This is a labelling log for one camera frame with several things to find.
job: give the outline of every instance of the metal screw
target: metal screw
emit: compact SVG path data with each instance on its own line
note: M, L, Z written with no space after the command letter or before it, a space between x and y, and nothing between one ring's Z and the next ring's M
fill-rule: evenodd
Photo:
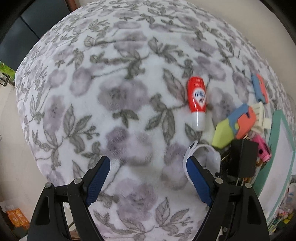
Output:
M244 185L246 188L251 188L252 187L252 185L250 184L250 183L245 183L245 185Z
M81 178L75 178L74 179L74 183L75 184L79 184L79 183L81 183L82 182L82 179Z
M215 181L218 184L222 184L223 183L223 180L221 178L216 178Z
M52 183L45 183L44 187L45 188L50 188L52 186Z

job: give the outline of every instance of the blue toy piece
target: blue toy piece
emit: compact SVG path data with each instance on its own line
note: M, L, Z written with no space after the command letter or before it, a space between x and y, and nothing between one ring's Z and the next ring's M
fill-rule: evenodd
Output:
M238 119L243 114L247 114L248 111L249 111L249 106L247 104L242 104L234 112L232 112L230 116L227 117L229 119L229 126L231 127L234 136L236 136L238 132L238 129L235 128L235 124L237 123Z
M210 187L190 157L187 159L186 168L200 200L210 207L213 203Z
M258 103L261 101L263 104L266 104L266 99L265 99L264 95L262 94L258 77L255 74L252 74L251 79L252 79L252 83L253 83L253 87L254 87L254 91L255 91L256 101Z

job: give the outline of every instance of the green border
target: green border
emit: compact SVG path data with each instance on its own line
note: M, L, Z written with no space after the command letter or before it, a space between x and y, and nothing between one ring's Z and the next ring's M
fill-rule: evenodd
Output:
M254 188L255 193L257 194L257 196L260 195L260 193L261 193L261 191L262 191L262 189L263 189L263 187L265 185L266 179L268 177L268 174L270 172L272 163L274 161L274 156L275 156L276 149L277 149L277 143L278 143L278 140L279 140L279 130L280 130L281 121L283 121L283 123L285 125L285 128L286 128L287 133L288 133L288 138L289 138L289 141L291 143L292 150L293 150L294 153L293 153L293 156L292 156L291 165L290 165L289 173L288 173L286 181L285 181L285 185L283 186L283 190L281 191L281 195L279 196L279 198L278 198L278 200L276 202L276 205L274 206L274 208L273 208L272 212L270 213L269 217L266 219L267 222L269 221L271 216L273 216L273 213L276 211L276 208L277 208L279 202L281 201L282 197L285 194L286 187L287 187L288 182L289 182L289 180L291 178L291 172L292 172L292 167L293 167L293 163L294 163L293 161L294 161L294 158L295 158L295 143L293 141L293 137L292 137L288 122L287 122L287 120L286 120L286 118L284 116L284 113L281 110L277 110L277 111L274 112L274 115L273 115L272 128L271 128L271 133L270 133L269 142L268 142L268 146L271 149L272 158L266 164L266 166L259 172L259 174L258 174L258 176L257 176L257 178L255 180L255 183L253 185L253 188Z

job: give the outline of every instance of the white plastic clip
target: white plastic clip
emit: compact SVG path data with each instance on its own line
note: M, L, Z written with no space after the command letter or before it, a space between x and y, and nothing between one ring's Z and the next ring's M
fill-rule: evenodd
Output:
M197 160L199 164L210 171L210 173L215 176L216 173L220 172L220 163L221 163L221 156L220 153L217 152L212 146L206 145L206 144L198 144L198 141L194 141L191 143L190 147L187 149L184 159L183 159L183 169L185 172L185 175L187 176L189 182L193 184L191 181L188 171L187 171L187 159L191 156L193 156L194 152L198 148L206 148L206 154L204 156L201 156L200 158L197 157Z
M251 107L254 110L257 118L251 130L258 134L262 134L264 129L271 128L271 119L265 118L265 110L262 102L253 104Z

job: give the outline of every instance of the cream plastic piece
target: cream plastic piece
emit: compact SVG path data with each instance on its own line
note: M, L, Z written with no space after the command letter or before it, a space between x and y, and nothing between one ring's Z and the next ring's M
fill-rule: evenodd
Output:
M257 118L251 130L258 134L262 134L264 129L271 128L271 119L265 118L265 110L262 102L253 104L251 107L254 110Z

